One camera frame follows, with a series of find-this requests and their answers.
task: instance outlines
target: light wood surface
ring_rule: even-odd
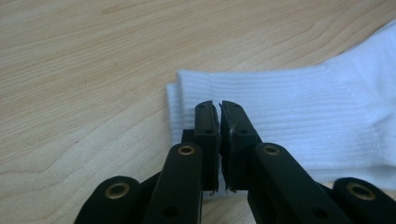
[[[394,0],[1,1],[0,223],[72,223],[105,179],[159,172],[178,69],[315,64],[395,18]],[[254,218],[237,196],[203,223]]]

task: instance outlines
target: folded sock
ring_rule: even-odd
[[[207,73],[180,70],[168,84],[172,142],[194,108],[245,108],[262,141],[279,144],[318,182],[354,176],[396,189],[396,21],[315,66]]]

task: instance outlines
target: white fabric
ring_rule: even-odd
[[[245,108],[262,141],[285,147],[319,182],[354,176],[396,189],[396,22],[324,63],[283,71],[181,70],[168,84],[172,142],[212,100]]]

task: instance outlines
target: wooden table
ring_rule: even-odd
[[[105,179],[159,172],[178,69],[315,64],[395,18],[394,0],[2,1],[0,223],[72,223]],[[203,209],[254,223],[245,196]]]

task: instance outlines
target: ribbed fabric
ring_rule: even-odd
[[[264,142],[285,147],[319,182],[354,176],[396,189],[396,24],[316,66],[256,73],[181,70],[169,84],[172,142],[194,107],[245,108]]]

